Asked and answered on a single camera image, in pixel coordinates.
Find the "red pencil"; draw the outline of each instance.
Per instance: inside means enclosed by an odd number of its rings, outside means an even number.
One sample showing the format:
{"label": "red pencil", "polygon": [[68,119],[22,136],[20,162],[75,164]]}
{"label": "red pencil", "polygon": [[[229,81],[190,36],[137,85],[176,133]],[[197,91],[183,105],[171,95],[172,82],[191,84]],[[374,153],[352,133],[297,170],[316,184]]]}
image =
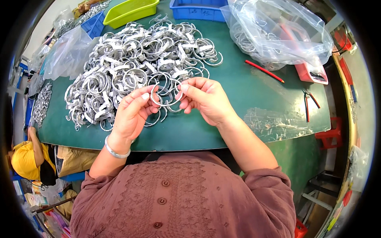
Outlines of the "red pencil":
{"label": "red pencil", "polygon": [[268,70],[262,68],[261,66],[256,65],[256,64],[254,64],[253,62],[250,62],[250,61],[248,61],[248,60],[245,60],[245,63],[248,63],[249,65],[254,66],[254,67],[256,67],[257,69],[260,69],[261,71],[263,71],[263,72],[267,73],[268,75],[274,77],[276,80],[279,80],[281,83],[284,83],[284,81],[283,81],[281,78],[279,78],[279,77],[276,76],[275,74],[271,73],[270,71],[268,71]]}

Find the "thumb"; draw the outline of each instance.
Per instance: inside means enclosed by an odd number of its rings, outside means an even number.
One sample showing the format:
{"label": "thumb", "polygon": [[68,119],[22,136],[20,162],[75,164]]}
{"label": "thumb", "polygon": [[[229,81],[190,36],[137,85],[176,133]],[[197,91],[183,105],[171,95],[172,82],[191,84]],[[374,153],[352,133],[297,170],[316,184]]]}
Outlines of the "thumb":
{"label": "thumb", "polygon": [[127,115],[135,116],[139,110],[148,102],[149,93],[144,93],[142,96],[135,98],[126,108]]}
{"label": "thumb", "polygon": [[193,100],[201,103],[207,100],[208,94],[189,84],[181,85],[181,91]]}

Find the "fingernail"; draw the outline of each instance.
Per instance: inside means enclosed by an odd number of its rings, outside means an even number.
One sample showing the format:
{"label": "fingernail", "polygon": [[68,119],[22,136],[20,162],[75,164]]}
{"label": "fingernail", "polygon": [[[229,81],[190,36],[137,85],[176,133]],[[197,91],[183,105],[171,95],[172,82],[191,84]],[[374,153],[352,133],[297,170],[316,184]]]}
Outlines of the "fingernail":
{"label": "fingernail", "polygon": [[183,91],[183,93],[186,93],[188,91],[188,88],[189,88],[188,84],[181,85],[181,91]]}
{"label": "fingernail", "polygon": [[148,98],[149,98],[149,93],[145,93],[145,94],[143,94],[143,95],[142,95],[142,98],[143,98],[144,100],[148,99]]}

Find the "shirt button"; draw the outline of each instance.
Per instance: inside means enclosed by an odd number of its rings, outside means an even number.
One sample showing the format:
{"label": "shirt button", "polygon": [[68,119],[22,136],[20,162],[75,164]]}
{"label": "shirt button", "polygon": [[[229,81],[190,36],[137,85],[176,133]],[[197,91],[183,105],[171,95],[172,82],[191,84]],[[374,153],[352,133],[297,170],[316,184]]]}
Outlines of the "shirt button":
{"label": "shirt button", "polygon": [[169,181],[168,180],[163,180],[162,181],[162,185],[165,186],[165,187],[168,187],[169,186]]}
{"label": "shirt button", "polygon": [[155,222],[155,224],[154,224],[155,228],[160,228],[162,226],[163,226],[163,223],[161,223],[161,222]]}
{"label": "shirt button", "polygon": [[157,203],[158,203],[158,204],[161,204],[161,205],[164,205],[164,204],[166,203],[166,199],[165,199],[165,198],[159,198],[159,199],[157,200]]}

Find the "yellow shirt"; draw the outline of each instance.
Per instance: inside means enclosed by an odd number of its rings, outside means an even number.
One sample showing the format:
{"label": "yellow shirt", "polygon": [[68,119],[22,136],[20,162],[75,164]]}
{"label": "yellow shirt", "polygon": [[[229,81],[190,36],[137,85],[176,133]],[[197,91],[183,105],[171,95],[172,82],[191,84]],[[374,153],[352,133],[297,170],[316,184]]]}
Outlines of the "yellow shirt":
{"label": "yellow shirt", "polygon": [[[54,172],[56,172],[56,167],[49,158],[48,146],[43,143],[41,143],[41,146],[44,159],[54,169]],[[16,173],[29,180],[40,180],[40,166],[36,166],[33,142],[21,142],[20,144],[14,146],[13,149],[15,152],[12,156],[11,164]]]}

